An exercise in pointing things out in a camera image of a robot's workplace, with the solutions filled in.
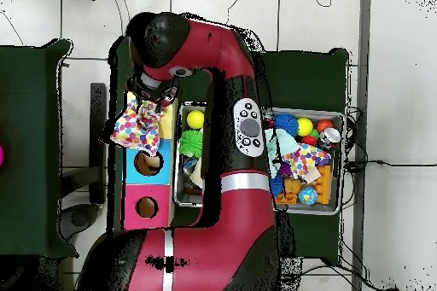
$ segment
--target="orange toy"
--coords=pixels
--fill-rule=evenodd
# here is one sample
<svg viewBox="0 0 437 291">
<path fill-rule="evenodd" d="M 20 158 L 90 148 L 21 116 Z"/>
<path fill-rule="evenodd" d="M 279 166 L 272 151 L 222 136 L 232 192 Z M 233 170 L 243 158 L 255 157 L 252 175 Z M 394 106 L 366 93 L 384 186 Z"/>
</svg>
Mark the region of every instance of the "orange toy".
<svg viewBox="0 0 437 291">
<path fill-rule="evenodd" d="M 296 201 L 297 195 L 295 195 L 294 193 L 287 193 L 287 195 L 284 196 L 282 192 L 275 199 L 275 203 L 277 205 L 295 205 Z"/>
<path fill-rule="evenodd" d="M 329 203 L 331 167 L 319 166 L 318 172 L 321 174 L 321 177 L 315 181 L 316 185 L 314 186 L 314 189 L 318 193 L 318 203 L 327 205 Z"/>
<path fill-rule="evenodd" d="M 286 193 L 292 193 L 292 194 L 297 195 L 300 191 L 300 180 L 299 179 L 285 178 L 283 181 L 283 185 L 285 187 Z"/>
</svg>

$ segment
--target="yellow block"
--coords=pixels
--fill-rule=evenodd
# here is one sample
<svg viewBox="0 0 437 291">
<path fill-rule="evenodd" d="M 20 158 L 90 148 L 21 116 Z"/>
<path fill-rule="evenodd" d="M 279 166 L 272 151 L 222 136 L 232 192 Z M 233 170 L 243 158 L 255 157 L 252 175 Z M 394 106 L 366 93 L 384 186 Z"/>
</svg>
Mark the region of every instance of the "yellow block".
<svg viewBox="0 0 437 291">
<path fill-rule="evenodd" d="M 173 139 L 173 105 L 162 110 L 160 118 L 160 139 Z"/>
</svg>

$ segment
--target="blue block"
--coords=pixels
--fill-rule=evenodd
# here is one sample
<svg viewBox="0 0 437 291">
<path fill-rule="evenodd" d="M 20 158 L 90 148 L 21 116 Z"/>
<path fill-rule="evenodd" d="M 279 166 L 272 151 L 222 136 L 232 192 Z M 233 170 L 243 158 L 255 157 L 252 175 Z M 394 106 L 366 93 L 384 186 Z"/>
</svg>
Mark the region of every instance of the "blue block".
<svg viewBox="0 0 437 291">
<path fill-rule="evenodd" d="M 162 155 L 164 164 L 159 173 L 154 176 L 144 176 L 138 173 L 134 166 L 134 159 L 138 153 L 136 149 L 126 150 L 126 184 L 170 184 L 171 147 L 172 141 L 161 139 L 158 152 Z"/>
</svg>

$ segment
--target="blue spiky ball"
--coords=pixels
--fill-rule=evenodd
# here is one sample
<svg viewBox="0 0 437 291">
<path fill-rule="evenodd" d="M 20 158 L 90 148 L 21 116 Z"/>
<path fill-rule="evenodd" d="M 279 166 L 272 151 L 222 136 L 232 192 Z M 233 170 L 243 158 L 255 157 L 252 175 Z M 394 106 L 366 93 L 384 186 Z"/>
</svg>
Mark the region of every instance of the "blue spiky ball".
<svg viewBox="0 0 437 291">
<path fill-rule="evenodd" d="M 296 137 L 299 131 L 299 125 L 296 118 L 291 114 L 276 114 L 274 117 L 275 127 L 284 129 L 291 137 Z"/>
</svg>

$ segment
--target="white control panel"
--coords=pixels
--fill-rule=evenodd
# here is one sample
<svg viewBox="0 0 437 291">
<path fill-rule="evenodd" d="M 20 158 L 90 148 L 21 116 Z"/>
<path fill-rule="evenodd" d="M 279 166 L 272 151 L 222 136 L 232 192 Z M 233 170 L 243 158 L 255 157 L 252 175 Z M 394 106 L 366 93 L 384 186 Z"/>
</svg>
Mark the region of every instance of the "white control panel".
<svg viewBox="0 0 437 291">
<path fill-rule="evenodd" d="M 239 100 L 234 106 L 236 147 L 249 157 L 259 157 L 264 150 L 261 114 L 250 98 Z"/>
</svg>

